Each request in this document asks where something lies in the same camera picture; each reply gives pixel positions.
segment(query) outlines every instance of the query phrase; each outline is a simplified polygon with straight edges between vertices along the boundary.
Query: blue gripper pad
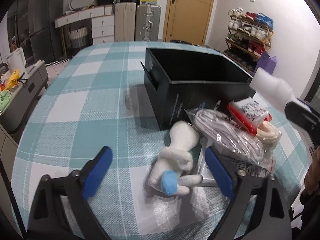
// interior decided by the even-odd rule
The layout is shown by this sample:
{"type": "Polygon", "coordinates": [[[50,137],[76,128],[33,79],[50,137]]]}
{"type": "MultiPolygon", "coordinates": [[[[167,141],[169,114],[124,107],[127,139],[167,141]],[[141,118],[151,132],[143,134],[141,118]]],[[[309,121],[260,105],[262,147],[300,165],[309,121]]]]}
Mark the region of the blue gripper pad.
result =
{"type": "Polygon", "coordinates": [[[235,196],[233,180],[210,147],[205,150],[204,158],[222,194],[232,199],[235,196]]]}
{"type": "Polygon", "coordinates": [[[103,177],[112,163],[112,157],[112,151],[107,147],[95,166],[89,172],[88,176],[85,178],[82,196],[86,201],[88,201],[89,197],[93,197],[97,192],[103,177]]]}

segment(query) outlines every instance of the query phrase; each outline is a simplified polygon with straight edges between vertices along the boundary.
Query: red shoe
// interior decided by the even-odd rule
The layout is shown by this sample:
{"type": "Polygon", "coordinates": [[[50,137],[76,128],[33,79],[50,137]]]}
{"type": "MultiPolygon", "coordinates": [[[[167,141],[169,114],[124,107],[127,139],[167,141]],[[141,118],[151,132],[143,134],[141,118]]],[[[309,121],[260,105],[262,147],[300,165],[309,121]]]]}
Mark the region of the red shoe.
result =
{"type": "Polygon", "coordinates": [[[254,50],[255,50],[255,48],[256,48],[256,43],[255,43],[254,41],[250,41],[250,42],[249,42],[249,46],[248,46],[248,51],[250,51],[251,53],[253,53],[254,50]]]}
{"type": "Polygon", "coordinates": [[[257,17],[257,14],[247,12],[245,16],[246,16],[246,18],[247,18],[248,20],[252,20],[252,21],[253,21],[253,20],[257,17]]]}
{"type": "Polygon", "coordinates": [[[253,52],[254,55],[261,57],[262,53],[264,52],[264,47],[261,44],[257,44],[256,48],[253,52]]]}

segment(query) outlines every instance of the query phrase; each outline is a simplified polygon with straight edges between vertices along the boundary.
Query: red and white package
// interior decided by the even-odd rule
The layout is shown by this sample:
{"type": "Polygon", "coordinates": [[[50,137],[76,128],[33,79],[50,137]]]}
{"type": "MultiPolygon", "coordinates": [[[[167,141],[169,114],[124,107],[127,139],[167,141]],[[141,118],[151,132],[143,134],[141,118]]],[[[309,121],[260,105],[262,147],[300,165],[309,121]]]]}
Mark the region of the red and white package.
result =
{"type": "Polygon", "coordinates": [[[236,121],[252,135],[257,134],[257,129],[263,121],[272,120],[269,111],[250,97],[238,102],[232,101],[227,105],[227,108],[236,121]]]}

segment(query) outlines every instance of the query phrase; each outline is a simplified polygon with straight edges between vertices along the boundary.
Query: person's hand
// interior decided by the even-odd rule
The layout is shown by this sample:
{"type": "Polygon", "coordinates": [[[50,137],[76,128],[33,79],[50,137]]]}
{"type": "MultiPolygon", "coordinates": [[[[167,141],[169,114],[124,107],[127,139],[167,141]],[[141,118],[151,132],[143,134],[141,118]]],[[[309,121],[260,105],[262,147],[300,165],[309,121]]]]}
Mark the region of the person's hand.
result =
{"type": "Polygon", "coordinates": [[[318,190],[320,182],[320,147],[318,146],[313,155],[312,164],[310,165],[306,176],[304,177],[304,193],[311,195],[318,190]]]}

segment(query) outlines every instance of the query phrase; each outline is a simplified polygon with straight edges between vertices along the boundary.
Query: teal plaid tablecloth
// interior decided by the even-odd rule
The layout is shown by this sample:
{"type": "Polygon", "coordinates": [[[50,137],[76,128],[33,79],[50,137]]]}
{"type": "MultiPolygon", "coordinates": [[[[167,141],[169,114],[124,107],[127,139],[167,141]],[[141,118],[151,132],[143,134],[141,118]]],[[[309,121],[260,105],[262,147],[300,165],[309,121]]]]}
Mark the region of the teal plaid tablecloth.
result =
{"type": "MultiPolygon", "coordinates": [[[[42,96],[21,138],[12,188],[25,225],[44,174],[66,176],[97,155],[102,146],[114,159],[89,204],[112,239],[207,239],[228,201],[215,187],[195,187],[185,197],[166,197],[147,185],[151,164],[170,143],[159,131],[144,88],[146,47],[214,50],[159,42],[109,43],[81,50],[42,96]]],[[[286,118],[268,107],[282,132],[274,150],[276,175],[292,203],[306,173],[307,153],[286,118]]],[[[194,149],[198,154],[200,146],[194,149]]],[[[63,200],[71,227],[79,228],[63,200]]]]}

